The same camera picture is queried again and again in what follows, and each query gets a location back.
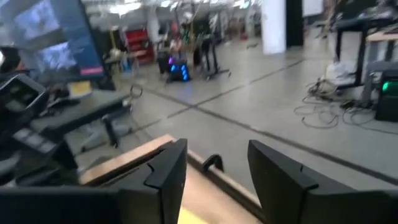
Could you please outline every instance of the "table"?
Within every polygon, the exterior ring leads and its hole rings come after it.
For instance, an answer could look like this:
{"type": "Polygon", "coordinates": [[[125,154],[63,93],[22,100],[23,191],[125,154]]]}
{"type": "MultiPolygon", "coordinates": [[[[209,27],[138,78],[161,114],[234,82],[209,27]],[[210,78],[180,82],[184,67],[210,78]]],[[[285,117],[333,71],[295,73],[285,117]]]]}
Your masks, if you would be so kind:
{"type": "Polygon", "coordinates": [[[364,78],[364,89],[361,100],[365,105],[371,103],[371,95],[373,91],[373,72],[385,72],[394,67],[398,68],[398,62],[390,62],[394,53],[395,41],[398,40],[398,34],[385,34],[382,30],[367,36],[366,41],[369,42],[368,65],[364,78]],[[379,43],[387,41],[387,50],[384,61],[377,61],[379,54],[379,43]]]}
{"type": "MultiPolygon", "coordinates": [[[[159,146],[174,140],[175,139],[168,134],[154,139],[114,159],[91,168],[80,177],[80,183],[83,185],[92,185],[93,182],[103,176],[117,172],[118,169],[125,167],[127,164],[142,160],[144,157],[153,154],[159,146]]],[[[208,174],[198,171],[195,167],[195,163],[201,162],[203,162],[202,158],[193,151],[188,150],[187,178],[182,198],[182,207],[194,213],[196,216],[199,216],[203,221],[209,224],[260,223],[260,221],[248,211],[246,206],[243,207],[237,200],[234,200],[226,193],[227,190],[222,190],[214,184],[215,181],[213,181],[212,177],[216,176],[219,181],[227,184],[229,188],[238,191],[248,202],[260,208],[258,198],[214,167],[210,168],[208,174]]]]}
{"type": "MultiPolygon", "coordinates": [[[[66,133],[123,108],[123,100],[128,96],[127,93],[117,91],[93,90],[91,94],[83,97],[79,104],[66,108],[60,115],[35,119],[30,125],[41,133],[64,136],[66,133]]],[[[111,144],[117,144],[110,122],[105,122],[105,128],[111,144]]]]}

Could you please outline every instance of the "monitor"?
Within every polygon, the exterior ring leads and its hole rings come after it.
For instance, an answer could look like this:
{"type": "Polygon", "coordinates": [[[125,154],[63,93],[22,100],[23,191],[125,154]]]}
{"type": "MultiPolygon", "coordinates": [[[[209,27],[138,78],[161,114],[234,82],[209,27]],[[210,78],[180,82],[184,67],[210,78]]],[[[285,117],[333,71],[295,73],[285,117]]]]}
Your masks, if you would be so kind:
{"type": "Polygon", "coordinates": [[[80,0],[2,0],[0,20],[38,82],[66,83],[107,75],[80,0]]]}

